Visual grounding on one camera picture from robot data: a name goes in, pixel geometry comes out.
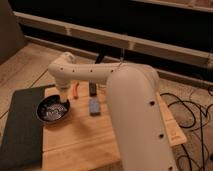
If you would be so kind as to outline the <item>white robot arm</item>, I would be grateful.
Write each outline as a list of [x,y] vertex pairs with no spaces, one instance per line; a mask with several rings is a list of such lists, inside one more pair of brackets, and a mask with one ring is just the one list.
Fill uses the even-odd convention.
[[73,80],[106,86],[108,111],[124,171],[178,171],[157,100],[159,76],[144,64],[75,64],[63,53],[49,66],[60,98]]

